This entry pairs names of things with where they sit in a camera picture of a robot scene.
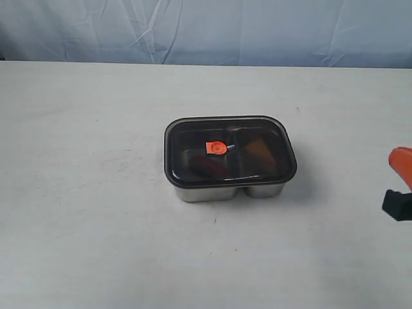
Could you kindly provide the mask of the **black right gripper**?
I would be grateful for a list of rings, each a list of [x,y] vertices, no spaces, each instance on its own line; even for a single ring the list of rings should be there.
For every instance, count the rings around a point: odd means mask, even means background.
[[[412,152],[410,147],[397,147],[388,158],[389,166],[412,189]],[[412,220],[412,194],[387,190],[382,210],[396,221]]]

